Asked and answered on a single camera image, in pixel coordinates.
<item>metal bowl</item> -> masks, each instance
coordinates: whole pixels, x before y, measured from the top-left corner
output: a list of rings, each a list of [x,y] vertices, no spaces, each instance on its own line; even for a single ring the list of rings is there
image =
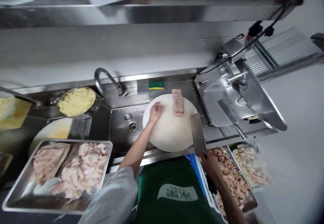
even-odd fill
[[[82,113],[82,114],[78,114],[78,115],[73,116],[73,117],[68,117],[68,116],[62,114],[62,113],[60,112],[60,108],[58,107],[58,104],[57,104],[57,105],[56,105],[57,111],[58,111],[58,113],[59,113],[60,115],[62,115],[63,117],[66,117],[66,118],[73,118],[73,119],[86,119],[86,118],[90,118],[91,116],[93,116],[93,115],[94,115],[94,114],[99,110],[99,108],[100,108],[100,106],[101,106],[102,97],[100,97],[99,94],[97,94],[97,93],[96,93],[92,88],[90,88],[90,87],[76,87],[76,88],[73,88],[73,89],[67,91],[66,93],[64,93],[64,94],[62,95],[62,97],[60,98],[60,100],[64,99],[65,96],[66,96],[69,92],[72,92],[72,91],[74,91],[74,90],[76,90],[76,89],[78,89],[78,88],[88,88],[88,89],[90,89],[91,91],[93,91],[93,92],[96,94],[96,98],[95,98],[93,104],[92,104],[91,107],[90,107],[87,111],[85,111],[84,113]]]

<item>white wall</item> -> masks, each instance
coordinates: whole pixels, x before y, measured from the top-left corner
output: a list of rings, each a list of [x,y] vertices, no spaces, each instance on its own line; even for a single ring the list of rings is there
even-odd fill
[[[324,32],[324,0],[306,0],[275,26]],[[253,22],[143,24],[0,30],[0,85],[21,88],[92,79],[97,67],[136,75],[208,66]]]
[[[256,139],[272,175],[262,195],[277,224],[313,223],[323,211],[323,75],[316,64],[263,83],[288,125]]]

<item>round cutting board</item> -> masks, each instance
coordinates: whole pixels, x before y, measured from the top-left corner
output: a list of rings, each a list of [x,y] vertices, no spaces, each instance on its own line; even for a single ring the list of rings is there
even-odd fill
[[[29,147],[28,156],[30,157],[33,154],[35,148],[44,139],[67,139],[69,136],[71,124],[71,118],[62,118],[46,125],[33,139]]]
[[[184,116],[173,116],[173,97],[172,94],[161,95],[152,100],[143,114],[143,128],[147,125],[150,118],[150,109],[160,102],[163,111],[160,119],[156,122],[150,142],[160,150],[177,152],[187,149],[193,144],[190,116],[198,113],[195,106],[186,98],[183,98]]]

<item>sliced chicken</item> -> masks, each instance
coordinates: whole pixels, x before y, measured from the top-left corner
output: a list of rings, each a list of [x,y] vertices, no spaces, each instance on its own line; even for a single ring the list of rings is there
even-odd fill
[[[65,198],[80,198],[85,190],[92,194],[94,186],[98,186],[104,176],[104,166],[108,156],[103,144],[86,143],[79,147],[78,156],[63,169],[60,182],[50,188],[56,195],[65,193]]]
[[[215,156],[217,156],[219,167],[223,174],[223,178],[227,183],[228,188],[230,189],[237,205],[242,210],[244,208],[244,200],[251,200],[249,186],[243,180],[242,175],[236,169],[230,156],[225,152],[223,147],[211,149],[211,152]],[[217,193],[216,200],[221,208],[223,215],[225,215],[224,205],[219,193]]]
[[[173,96],[173,115],[176,117],[183,117],[184,106],[183,106],[183,96],[181,94],[181,89],[172,89]]]
[[[43,185],[47,180],[54,178],[64,162],[69,149],[70,145],[66,143],[56,143],[41,147],[34,156],[34,183]]]

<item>white sleeve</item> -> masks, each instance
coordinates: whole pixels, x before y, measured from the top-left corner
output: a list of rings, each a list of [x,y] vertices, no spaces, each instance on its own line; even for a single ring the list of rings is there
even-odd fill
[[[117,171],[84,211],[78,224],[123,224],[132,212],[138,186],[131,167]]]

